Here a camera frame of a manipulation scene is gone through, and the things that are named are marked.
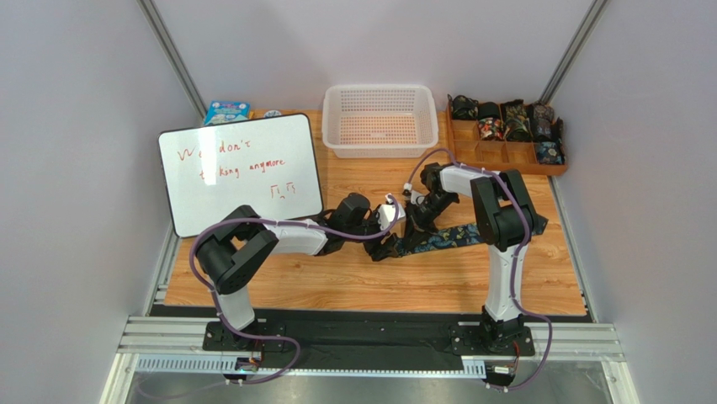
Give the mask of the dark blue floral necktie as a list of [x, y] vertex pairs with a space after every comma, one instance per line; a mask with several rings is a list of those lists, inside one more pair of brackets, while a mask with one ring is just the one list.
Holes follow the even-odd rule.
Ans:
[[388, 256], [391, 258], [485, 243], [476, 223], [439, 230], [432, 222], [421, 228], [413, 218], [406, 219], [404, 237], [392, 234], [385, 241]]

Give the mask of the white plastic perforated basket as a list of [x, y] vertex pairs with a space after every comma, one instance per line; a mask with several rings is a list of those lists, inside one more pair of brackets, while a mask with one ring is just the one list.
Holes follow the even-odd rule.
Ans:
[[417, 84], [336, 85], [323, 100], [322, 141], [338, 158], [414, 158], [438, 144], [431, 90]]

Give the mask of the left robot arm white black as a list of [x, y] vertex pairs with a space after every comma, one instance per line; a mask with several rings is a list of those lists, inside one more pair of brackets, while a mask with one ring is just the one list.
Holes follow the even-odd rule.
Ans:
[[242, 205], [195, 238], [189, 263], [225, 327], [241, 332], [255, 320], [248, 285], [270, 256], [325, 256], [346, 242], [361, 242], [377, 253], [392, 246], [391, 231], [405, 219], [405, 208], [392, 194], [373, 207], [363, 195], [351, 193], [336, 208], [301, 220], [270, 220]]

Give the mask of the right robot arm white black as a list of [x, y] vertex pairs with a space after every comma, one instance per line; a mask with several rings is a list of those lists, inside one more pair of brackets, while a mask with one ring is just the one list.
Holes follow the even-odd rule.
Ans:
[[405, 246], [415, 247], [435, 234], [435, 220], [461, 195], [471, 198], [477, 233], [488, 246], [490, 262], [478, 340], [492, 354], [514, 348], [526, 333], [520, 298], [525, 255], [532, 236], [541, 234], [547, 224], [536, 212], [521, 173], [432, 163], [422, 170], [421, 181], [426, 194], [410, 183], [403, 186]]

